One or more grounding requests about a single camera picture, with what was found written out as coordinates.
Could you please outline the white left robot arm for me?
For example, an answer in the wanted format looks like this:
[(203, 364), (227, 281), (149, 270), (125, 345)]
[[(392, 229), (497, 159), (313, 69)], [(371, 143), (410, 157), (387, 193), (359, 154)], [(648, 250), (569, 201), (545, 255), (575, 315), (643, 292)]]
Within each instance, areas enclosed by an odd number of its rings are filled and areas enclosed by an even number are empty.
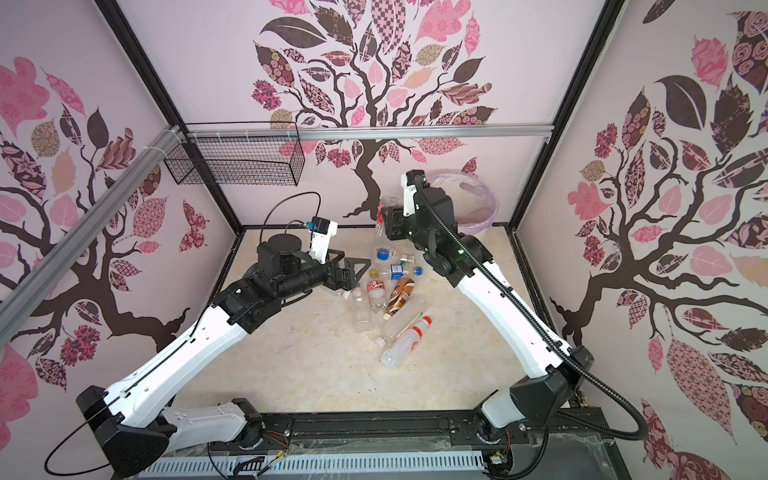
[(181, 410), (169, 401), (208, 364), (313, 289), (353, 290), (368, 259), (333, 251), (325, 262), (304, 252), (259, 261), (220, 292), (198, 321), (151, 360), (108, 388), (77, 398), (108, 465), (120, 478), (136, 475), (163, 455), (209, 443), (249, 449), (262, 442), (262, 415), (244, 398)]

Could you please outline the white bottle red cap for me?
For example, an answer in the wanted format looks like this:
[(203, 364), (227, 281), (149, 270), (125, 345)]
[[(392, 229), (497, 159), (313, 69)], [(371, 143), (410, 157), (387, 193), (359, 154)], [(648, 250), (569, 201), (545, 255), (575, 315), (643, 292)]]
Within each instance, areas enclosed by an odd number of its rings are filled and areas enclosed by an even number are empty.
[(413, 326), (403, 332), (391, 345), (389, 349), (382, 353), (381, 364), (389, 369), (399, 367), (410, 352), (419, 344), (424, 333), (432, 325), (432, 319), (428, 316), (422, 317)]

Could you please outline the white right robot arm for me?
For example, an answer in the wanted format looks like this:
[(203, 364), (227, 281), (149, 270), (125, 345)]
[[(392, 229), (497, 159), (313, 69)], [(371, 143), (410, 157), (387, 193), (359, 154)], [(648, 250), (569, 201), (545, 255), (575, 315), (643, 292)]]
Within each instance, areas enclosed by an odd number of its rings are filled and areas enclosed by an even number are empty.
[(581, 387), (592, 357), (568, 347), (535, 314), (482, 242), (449, 222), (452, 214), (442, 189), (407, 185), (403, 205), (385, 209), (385, 232), (391, 240), (412, 242), (437, 275), (481, 310), (519, 360), (525, 376), (483, 400), (481, 421), (491, 430), (520, 421), (543, 425)]

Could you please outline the red blue small bottle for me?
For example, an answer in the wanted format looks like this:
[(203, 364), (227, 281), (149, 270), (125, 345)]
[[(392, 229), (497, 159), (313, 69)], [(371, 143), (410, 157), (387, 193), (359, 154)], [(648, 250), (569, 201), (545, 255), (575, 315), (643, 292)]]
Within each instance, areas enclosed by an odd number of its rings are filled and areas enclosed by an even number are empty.
[(394, 197), (384, 197), (379, 201), (378, 209), (377, 209), (377, 216), (376, 216), (376, 225), (375, 225), (375, 234), (380, 239), (386, 239), (386, 229), (385, 229), (385, 211), (389, 207), (397, 206), (398, 202)]

